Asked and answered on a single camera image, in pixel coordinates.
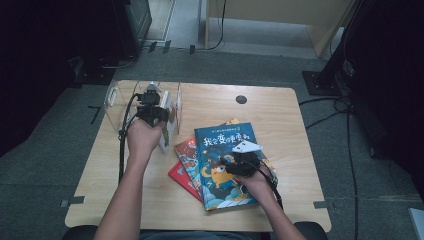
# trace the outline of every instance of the gray carpet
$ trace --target gray carpet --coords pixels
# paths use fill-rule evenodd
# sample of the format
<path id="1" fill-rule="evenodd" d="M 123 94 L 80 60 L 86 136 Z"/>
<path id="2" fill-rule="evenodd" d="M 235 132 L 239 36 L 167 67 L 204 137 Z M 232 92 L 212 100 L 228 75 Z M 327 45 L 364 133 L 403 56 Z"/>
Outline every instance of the gray carpet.
<path id="1" fill-rule="evenodd" d="M 290 87 L 299 102 L 310 96 L 301 71 L 326 62 L 278 56 L 161 48 L 115 73 L 116 80 L 160 80 Z M 96 137 L 105 86 L 67 89 L 31 137 L 0 159 L 0 239 L 60 239 L 67 209 Z M 305 125 L 334 112 L 332 101 L 301 107 Z M 367 138 L 350 116 L 351 150 L 358 189 L 358 239 L 415 239 L 408 208 L 424 210 L 410 176 L 390 160 L 369 157 Z M 353 239 L 355 198 L 347 147 L 347 116 L 339 114 L 307 133 L 332 221 L 330 239 Z"/>

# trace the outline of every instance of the person's hand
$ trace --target person's hand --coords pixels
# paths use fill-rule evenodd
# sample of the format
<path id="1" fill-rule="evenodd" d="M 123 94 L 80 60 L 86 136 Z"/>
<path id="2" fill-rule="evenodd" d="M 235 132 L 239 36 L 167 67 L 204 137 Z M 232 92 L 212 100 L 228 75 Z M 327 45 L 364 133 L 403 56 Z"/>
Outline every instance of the person's hand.
<path id="1" fill-rule="evenodd" d="M 261 171 L 269 176 L 269 170 L 266 166 L 261 165 Z M 247 187 L 249 193 L 258 200 L 261 204 L 267 199 L 274 199 L 274 192 L 266 181 L 265 177 L 256 171 L 251 177 L 246 178 L 243 176 L 237 176 L 237 179 Z"/>
<path id="2" fill-rule="evenodd" d="M 159 143 L 162 128 L 165 122 L 161 121 L 152 128 L 144 120 L 137 119 L 128 128 L 128 149 L 131 159 L 148 161 L 153 150 Z"/>

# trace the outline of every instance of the blue book cover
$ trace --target blue book cover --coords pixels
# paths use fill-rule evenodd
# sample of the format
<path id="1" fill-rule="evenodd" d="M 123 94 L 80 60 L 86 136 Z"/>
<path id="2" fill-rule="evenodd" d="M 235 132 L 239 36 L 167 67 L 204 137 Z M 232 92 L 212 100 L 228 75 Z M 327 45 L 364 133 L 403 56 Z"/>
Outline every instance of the blue book cover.
<path id="1" fill-rule="evenodd" d="M 234 162 L 232 148 L 243 140 L 256 143 L 251 123 L 197 128 L 194 132 L 205 209 L 211 211 L 256 203 L 247 188 L 226 172 L 221 162 Z"/>

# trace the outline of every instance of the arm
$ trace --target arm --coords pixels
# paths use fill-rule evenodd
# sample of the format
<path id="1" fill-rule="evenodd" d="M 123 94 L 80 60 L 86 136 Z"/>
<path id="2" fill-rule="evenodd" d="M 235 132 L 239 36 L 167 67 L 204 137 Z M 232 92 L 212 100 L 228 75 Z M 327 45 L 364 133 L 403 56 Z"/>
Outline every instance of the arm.
<path id="1" fill-rule="evenodd" d="M 136 120 L 129 127 L 127 167 L 94 239 L 139 238 L 144 172 L 163 126 L 161 122 L 151 128 L 143 120 Z"/>
<path id="2" fill-rule="evenodd" d="M 261 170 L 264 173 L 268 172 L 264 166 L 261 167 Z M 262 174 L 256 172 L 250 178 L 238 177 L 238 179 L 249 189 L 252 196 L 258 200 L 279 240 L 305 239 L 284 213 L 283 209 L 281 209 L 280 205 L 278 205 L 271 187 Z"/>

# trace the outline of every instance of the book title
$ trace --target book title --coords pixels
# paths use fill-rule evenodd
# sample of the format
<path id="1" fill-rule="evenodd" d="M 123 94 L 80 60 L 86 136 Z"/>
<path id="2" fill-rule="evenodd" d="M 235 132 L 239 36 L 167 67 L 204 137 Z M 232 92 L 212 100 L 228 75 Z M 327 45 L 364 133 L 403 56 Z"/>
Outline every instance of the book title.
<path id="1" fill-rule="evenodd" d="M 203 145 L 205 147 L 207 146 L 214 146 L 214 145 L 222 145 L 222 144 L 228 144 L 228 143 L 237 143 L 241 142 L 243 140 L 250 140 L 250 136 L 247 134 L 241 134 L 239 132 L 235 134 L 230 134 L 226 136 L 224 133 L 227 131 L 234 131 L 237 129 L 220 129 L 213 131 L 213 133 L 219 133 L 216 137 L 205 137 L 203 139 Z"/>

